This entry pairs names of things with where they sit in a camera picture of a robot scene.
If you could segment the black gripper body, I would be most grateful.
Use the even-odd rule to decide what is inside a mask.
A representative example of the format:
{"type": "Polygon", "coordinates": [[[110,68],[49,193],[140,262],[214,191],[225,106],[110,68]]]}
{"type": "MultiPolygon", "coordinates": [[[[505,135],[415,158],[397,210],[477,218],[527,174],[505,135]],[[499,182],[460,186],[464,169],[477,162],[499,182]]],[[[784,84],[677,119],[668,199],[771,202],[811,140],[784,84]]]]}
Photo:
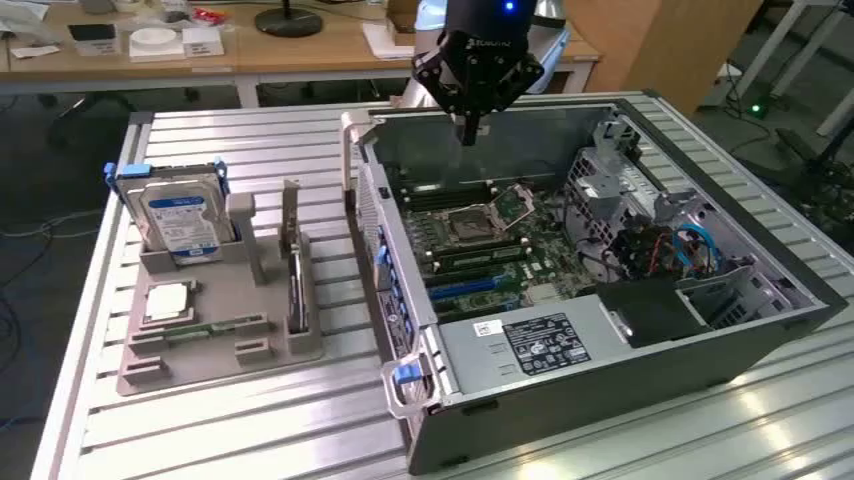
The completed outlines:
{"type": "Polygon", "coordinates": [[[440,42],[447,43],[451,68],[465,87],[473,109],[473,70],[495,56],[528,53],[532,1],[449,1],[440,42]]]}

